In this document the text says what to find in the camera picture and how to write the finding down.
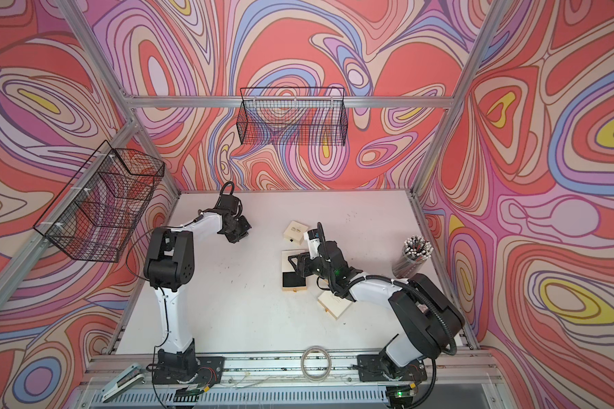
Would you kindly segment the cream drawer jewelry box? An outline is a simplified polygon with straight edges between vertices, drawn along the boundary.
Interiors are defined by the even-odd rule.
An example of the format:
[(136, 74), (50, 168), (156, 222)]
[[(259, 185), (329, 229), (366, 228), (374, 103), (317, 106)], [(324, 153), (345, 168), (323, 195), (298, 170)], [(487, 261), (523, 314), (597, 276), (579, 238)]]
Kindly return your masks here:
[(290, 256), (305, 252), (305, 249), (283, 251), (281, 253), (281, 289), (283, 291), (306, 291), (306, 279), (295, 272), (293, 264), (289, 262)]

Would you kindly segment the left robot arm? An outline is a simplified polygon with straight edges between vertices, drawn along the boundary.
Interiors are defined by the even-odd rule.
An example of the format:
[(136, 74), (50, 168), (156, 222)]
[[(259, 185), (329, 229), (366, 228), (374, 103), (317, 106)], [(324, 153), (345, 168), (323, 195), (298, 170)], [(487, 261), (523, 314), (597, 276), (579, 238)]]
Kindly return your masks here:
[(234, 192), (235, 184), (226, 182), (215, 206), (199, 210), (188, 223), (155, 228), (151, 234), (143, 274), (155, 290), (160, 305), (164, 332), (163, 342), (158, 347), (161, 365), (197, 366), (184, 286), (189, 284), (196, 269), (196, 243), (213, 235), (222, 235), (231, 244), (247, 237), (251, 225), (243, 216), (242, 201)]

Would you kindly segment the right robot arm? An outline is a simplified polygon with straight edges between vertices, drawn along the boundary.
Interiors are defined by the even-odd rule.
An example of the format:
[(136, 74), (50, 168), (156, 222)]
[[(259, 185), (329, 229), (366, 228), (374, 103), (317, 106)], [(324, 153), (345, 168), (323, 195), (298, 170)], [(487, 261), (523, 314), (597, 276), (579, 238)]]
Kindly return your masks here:
[(369, 274), (352, 267), (336, 241), (327, 240), (322, 223), (306, 233), (308, 250), (286, 260), (296, 276), (315, 276), (335, 298), (351, 303), (372, 303), (394, 313), (401, 331), (377, 354), (360, 354), (354, 366), (363, 382), (427, 380), (423, 361), (454, 356), (455, 337), (465, 319), (458, 308), (424, 274), (411, 279)]

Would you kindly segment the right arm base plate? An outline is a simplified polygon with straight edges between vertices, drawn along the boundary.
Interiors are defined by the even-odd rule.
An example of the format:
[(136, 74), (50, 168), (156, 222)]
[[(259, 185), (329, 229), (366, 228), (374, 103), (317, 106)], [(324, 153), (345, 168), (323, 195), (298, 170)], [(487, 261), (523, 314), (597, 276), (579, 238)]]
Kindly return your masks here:
[(428, 380), (426, 368), (418, 360), (406, 366), (398, 366), (381, 354), (360, 354), (353, 367), (363, 383), (387, 381), (420, 384)]

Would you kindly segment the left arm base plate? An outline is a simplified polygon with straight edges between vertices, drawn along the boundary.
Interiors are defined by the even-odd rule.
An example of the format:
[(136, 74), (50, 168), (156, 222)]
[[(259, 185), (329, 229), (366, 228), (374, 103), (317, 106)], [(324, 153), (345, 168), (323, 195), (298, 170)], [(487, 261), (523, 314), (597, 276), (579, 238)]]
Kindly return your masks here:
[(166, 364), (150, 363), (146, 370), (151, 373), (155, 386), (213, 386), (221, 382), (225, 358), (208, 355), (196, 358), (196, 367), (183, 369)]

